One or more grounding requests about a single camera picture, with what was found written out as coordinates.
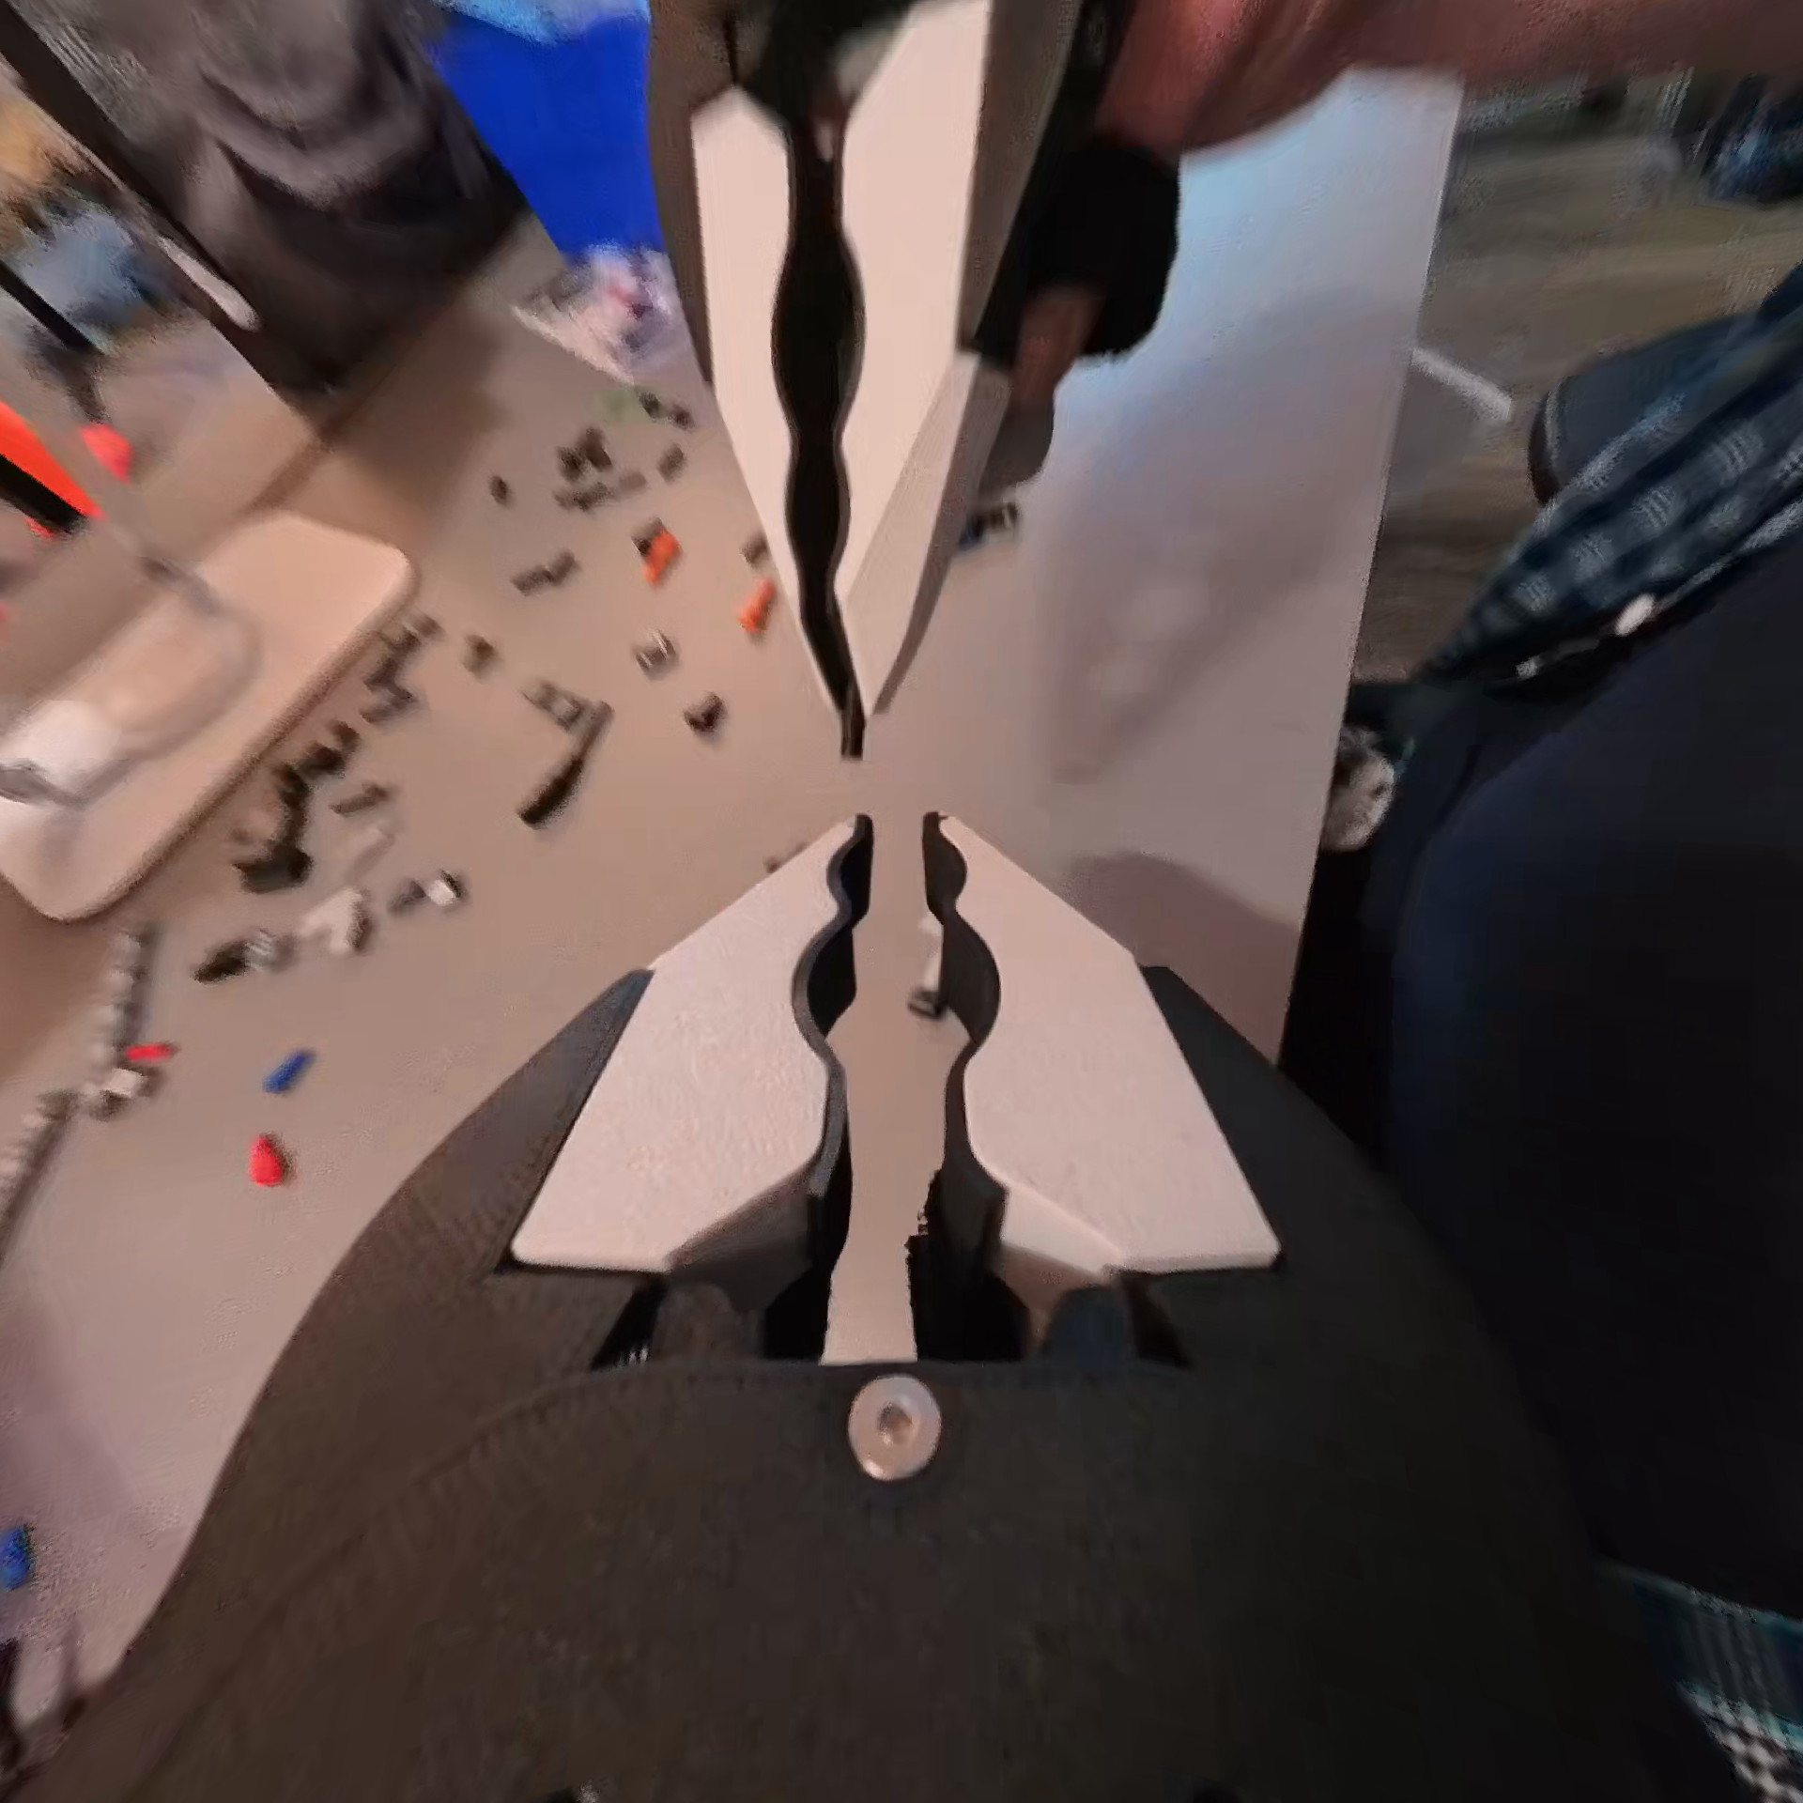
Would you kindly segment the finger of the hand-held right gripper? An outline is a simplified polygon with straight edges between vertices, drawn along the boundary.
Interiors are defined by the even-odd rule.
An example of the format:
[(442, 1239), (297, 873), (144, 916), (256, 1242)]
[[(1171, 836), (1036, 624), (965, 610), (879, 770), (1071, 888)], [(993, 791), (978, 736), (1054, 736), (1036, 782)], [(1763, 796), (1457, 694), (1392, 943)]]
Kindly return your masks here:
[(914, 666), (1007, 412), (1002, 374), (961, 324), (991, 14), (912, 8), (842, 132), (861, 352), (840, 432), (838, 600), (864, 715), (886, 712)]
[(710, 391), (838, 716), (838, 749), (861, 757), (864, 694), (838, 596), (851, 328), (838, 169), (798, 121), (744, 88), (727, 88), (690, 126)]

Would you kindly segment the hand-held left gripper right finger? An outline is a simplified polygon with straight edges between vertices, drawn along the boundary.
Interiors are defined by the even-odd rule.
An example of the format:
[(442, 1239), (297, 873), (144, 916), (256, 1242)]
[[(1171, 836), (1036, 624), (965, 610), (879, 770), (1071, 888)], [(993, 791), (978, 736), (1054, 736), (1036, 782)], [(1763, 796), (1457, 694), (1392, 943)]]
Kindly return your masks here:
[(965, 821), (920, 866), (965, 1044), (920, 1211), (920, 1353), (1018, 1355), (1071, 1293), (1269, 1273), (1280, 1237), (1137, 960)]

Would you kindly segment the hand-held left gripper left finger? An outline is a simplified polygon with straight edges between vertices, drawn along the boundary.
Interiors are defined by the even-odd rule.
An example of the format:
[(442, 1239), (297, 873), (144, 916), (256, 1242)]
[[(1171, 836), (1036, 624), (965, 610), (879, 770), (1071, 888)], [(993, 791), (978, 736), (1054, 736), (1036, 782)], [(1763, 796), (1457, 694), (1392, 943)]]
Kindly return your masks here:
[(826, 1349), (849, 1228), (849, 1012), (875, 824), (838, 821), (651, 964), (508, 1258), (709, 1285), (770, 1355)]

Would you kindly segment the lego sticker sheet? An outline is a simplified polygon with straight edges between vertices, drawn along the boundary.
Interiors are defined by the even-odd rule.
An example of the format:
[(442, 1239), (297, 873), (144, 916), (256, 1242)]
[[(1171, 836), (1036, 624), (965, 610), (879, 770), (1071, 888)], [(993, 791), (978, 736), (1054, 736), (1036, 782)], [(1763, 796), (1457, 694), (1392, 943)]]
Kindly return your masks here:
[(645, 244), (594, 244), (513, 304), (513, 320), (612, 384), (645, 384), (686, 346), (672, 264)]

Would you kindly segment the scattered small lego pieces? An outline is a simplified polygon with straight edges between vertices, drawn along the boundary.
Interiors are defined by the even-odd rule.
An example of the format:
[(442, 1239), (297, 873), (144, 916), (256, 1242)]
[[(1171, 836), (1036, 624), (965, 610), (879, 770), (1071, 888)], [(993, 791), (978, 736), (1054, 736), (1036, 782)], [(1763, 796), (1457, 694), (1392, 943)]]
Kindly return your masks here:
[[(666, 409), (655, 394), (651, 391), (630, 391), (630, 398), (645, 398), (651, 409), (651, 417), (662, 417), (666, 424), (675, 427), (693, 427), (693, 417), (685, 409)], [(658, 464), (662, 474), (675, 474), (685, 464), (685, 451), (680, 446), (675, 446), (666, 461)], [(579, 510), (590, 510), (592, 502), (599, 507), (602, 500), (612, 496), (615, 492), (610, 492), (604, 481), (583, 488), (579, 481), (590, 474), (604, 474), (612, 461), (608, 451), (608, 442), (602, 436), (599, 427), (586, 429), (579, 438), (574, 438), (570, 446), (557, 449), (557, 467), (560, 474), (570, 483), (570, 494), (563, 494), (560, 500)], [(640, 473), (627, 473), (620, 478), (620, 494), (631, 494), (645, 488), (645, 474)], [(508, 500), (508, 483), (494, 474), (490, 478), (490, 496), (497, 502)], [(958, 539), (958, 548), (969, 548), (985, 544), (985, 535), (991, 535), (993, 529), (1013, 528), (1018, 522), (1018, 502), (1007, 500), (1007, 502), (991, 502), (982, 507), (969, 516), (964, 535)], [(645, 552), (646, 547), (655, 548), (662, 547), (667, 552), (667, 559), (658, 564), (658, 570), (666, 570), (666, 564), (675, 559), (675, 539), (672, 534), (666, 534), (662, 528), (655, 528), (651, 535), (636, 539), (636, 547)], [(523, 596), (533, 596), (537, 590), (546, 585), (557, 585), (563, 581), (570, 574), (575, 570), (575, 559), (574, 552), (560, 552), (551, 561), (544, 561), (541, 566), (531, 566), (522, 574), (517, 585)], [(756, 606), (765, 606), (767, 600), (772, 604), (775, 597), (775, 585), (765, 581), (756, 593)], [(756, 614), (756, 606), (751, 610), (756, 618), (744, 615), (744, 624), (760, 624), (765, 614)], [(388, 644), (381, 668), (372, 671), (372, 683), (377, 678), (386, 682), (386, 687), (377, 697), (377, 706), (366, 712), (366, 719), (373, 727), (381, 719), (386, 719), (388, 715), (403, 712), (403, 701), (411, 706), (418, 697), (406, 687), (397, 683), (397, 671), (403, 671), (403, 666), (407, 662), (411, 654), (418, 654), (426, 644), (428, 633), (422, 629), (422, 622), (418, 629), (407, 629), (403, 636), (403, 640)], [(480, 671), (490, 655), (494, 655), (494, 644), (490, 640), (466, 640), (469, 649), (469, 668)], [(658, 658), (672, 662), (675, 649), (667, 640), (655, 640), (652, 648), (646, 648), (645, 654), (636, 654), (638, 662), (652, 671), (652, 666)], [(560, 687), (533, 687), (526, 701), (549, 719), (557, 723), (557, 734), (570, 736), (570, 752), (560, 757), (560, 763), (551, 770), (549, 780), (544, 780), (533, 791), (533, 796), (517, 810), (522, 824), (526, 827), (546, 827), (574, 796), (590, 757), (594, 752), (594, 741), (602, 736), (602, 730), (610, 719), (610, 712), (602, 701), (590, 701), (583, 697), (570, 697)], [(262, 882), (265, 878), (274, 880), (274, 888), (281, 887), (297, 887), (307, 882), (311, 872), (312, 872), (312, 857), (304, 845), (307, 836), (307, 821), (311, 821), (311, 810), (312, 810), (312, 787), (326, 780), (337, 780), (349, 760), (349, 753), (360, 749), (360, 734), (349, 723), (332, 723), (327, 736), (312, 741), (311, 749), (304, 749), (304, 753), (287, 757), (286, 763), (276, 763), (269, 780), (274, 780), (274, 799), (279, 805), (279, 827), (267, 836), (267, 843), (262, 845), (257, 855), (251, 855), (247, 863), (239, 863), (239, 873), (246, 878), (246, 887), (256, 887), (251, 878)], [(386, 787), (372, 786), (366, 791), (360, 791), (356, 805), (369, 810), (377, 805), (388, 796)], [(356, 920), (349, 924), (349, 950), (360, 950), (369, 937), (369, 920), (361, 915), (356, 915)], [(226, 980), (237, 976), (246, 976), (251, 969), (276, 969), (287, 954), (290, 943), (297, 940), (297, 936), (276, 936), (276, 933), (247, 933), (239, 937), (230, 937), (218, 948), (207, 950), (204, 960), (198, 960), (198, 967), (194, 969), (194, 980)]]

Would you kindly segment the black lego set box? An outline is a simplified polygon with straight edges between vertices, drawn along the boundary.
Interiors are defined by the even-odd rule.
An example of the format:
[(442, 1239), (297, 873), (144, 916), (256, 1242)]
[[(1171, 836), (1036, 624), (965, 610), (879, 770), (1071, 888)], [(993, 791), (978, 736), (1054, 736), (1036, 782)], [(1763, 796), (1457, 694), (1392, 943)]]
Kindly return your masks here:
[(3, 3), (3, 61), (286, 398), (431, 320), (522, 197), (428, 3)]

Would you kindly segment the red white lego piece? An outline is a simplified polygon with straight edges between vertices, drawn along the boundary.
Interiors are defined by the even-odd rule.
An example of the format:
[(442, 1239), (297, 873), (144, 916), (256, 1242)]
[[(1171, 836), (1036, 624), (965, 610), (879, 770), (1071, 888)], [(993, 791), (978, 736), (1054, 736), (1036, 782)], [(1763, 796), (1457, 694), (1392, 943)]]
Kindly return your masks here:
[(85, 1115), (115, 1115), (136, 1100), (152, 1096), (176, 1054), (178, 1044), (168, 1039), (144, 1039), (115, 1050), (109, 1057), (100, 1057), (97, 1073), (80, 1087), (80, 1111)]

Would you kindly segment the short grey lego liftarm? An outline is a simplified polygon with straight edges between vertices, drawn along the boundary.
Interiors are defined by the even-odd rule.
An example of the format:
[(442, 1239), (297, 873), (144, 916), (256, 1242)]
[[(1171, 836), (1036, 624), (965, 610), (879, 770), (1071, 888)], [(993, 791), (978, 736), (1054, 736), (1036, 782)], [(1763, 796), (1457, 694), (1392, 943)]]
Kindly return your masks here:
[(90, 1008), (85, 1037), (85, 1075), (93, 1083), (122, 1068), (128, 1044), (139, 1042), (156, 940), (158, 926), (152, 920), (122, 926), (107, 940), (107, 964), (100, 969), (97, 999)]

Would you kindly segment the person's right hand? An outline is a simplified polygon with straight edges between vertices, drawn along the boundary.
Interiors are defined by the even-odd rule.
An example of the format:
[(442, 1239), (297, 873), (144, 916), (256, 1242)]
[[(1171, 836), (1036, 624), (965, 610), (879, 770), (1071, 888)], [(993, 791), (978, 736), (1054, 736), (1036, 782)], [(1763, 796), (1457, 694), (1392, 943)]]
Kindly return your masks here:
[(1387, 3), (1137, 3), (1083, 144), (1027, 237), (1013, 403), (1144, 343), (1177, 250), (1180, 158), (1384, 55)]

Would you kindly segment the blue storage bin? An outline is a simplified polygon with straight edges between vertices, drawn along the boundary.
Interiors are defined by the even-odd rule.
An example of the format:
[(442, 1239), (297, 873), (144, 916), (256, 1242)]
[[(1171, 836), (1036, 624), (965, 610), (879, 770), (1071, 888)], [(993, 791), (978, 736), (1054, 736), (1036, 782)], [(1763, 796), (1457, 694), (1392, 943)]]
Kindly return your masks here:
[(645, 3), (442, 3), (431, 63), (563, 257), (662, 250)]

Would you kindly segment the dark navy shirt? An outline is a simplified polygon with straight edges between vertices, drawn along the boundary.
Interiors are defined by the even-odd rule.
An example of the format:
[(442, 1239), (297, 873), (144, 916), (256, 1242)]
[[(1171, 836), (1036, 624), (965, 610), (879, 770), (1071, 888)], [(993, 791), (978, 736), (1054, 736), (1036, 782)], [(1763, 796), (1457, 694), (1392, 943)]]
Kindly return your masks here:
[(1283, 1068), (1475, 1296), (1598, 1547), (1800, 1615), (1800, 547), (1520, 683), (1358, 683)]

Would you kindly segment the silver monitor stand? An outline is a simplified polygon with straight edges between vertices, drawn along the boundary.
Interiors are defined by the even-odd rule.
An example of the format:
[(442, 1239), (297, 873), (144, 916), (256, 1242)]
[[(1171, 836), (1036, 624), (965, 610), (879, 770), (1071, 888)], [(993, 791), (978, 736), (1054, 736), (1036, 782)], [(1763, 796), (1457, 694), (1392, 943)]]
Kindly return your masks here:
[(3, 887), (72, 924), (121, 903), (400, 615), (397, 547), (262, 516), (3, 734)]

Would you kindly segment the white monitor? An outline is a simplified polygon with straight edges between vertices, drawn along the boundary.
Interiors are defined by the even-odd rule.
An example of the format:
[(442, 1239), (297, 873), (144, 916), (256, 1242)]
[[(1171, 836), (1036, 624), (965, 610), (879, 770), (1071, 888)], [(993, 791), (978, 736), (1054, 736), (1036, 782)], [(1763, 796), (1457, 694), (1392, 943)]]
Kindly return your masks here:
[[(265, 398), (139, 203), (6, 63), (3, 403), (100, 502), (90, 478), (100, 464), (80, 442), (85, 424), (121, 429), (136, 455), (128, 483), (150, 483), (204, 438), (239, 389)], [(3, 507), (3, 590), (63, 539), (37, 539)]]

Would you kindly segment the orange red object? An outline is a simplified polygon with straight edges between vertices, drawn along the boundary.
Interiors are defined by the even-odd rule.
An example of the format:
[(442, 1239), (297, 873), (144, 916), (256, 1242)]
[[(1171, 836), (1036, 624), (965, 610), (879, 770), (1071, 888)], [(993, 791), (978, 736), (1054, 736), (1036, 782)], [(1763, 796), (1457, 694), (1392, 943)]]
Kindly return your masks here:
[[(80, 442), (109, 478), (133, 481), (136, 455), (109, 424), (85, 424)], [(37, 539), (72, 535), (93, 517), (104, 517), (100, 502), (85, 494), (76, 474), (49, 451), (33, 424), (3, 403), (3, 507), (17, 511)]]

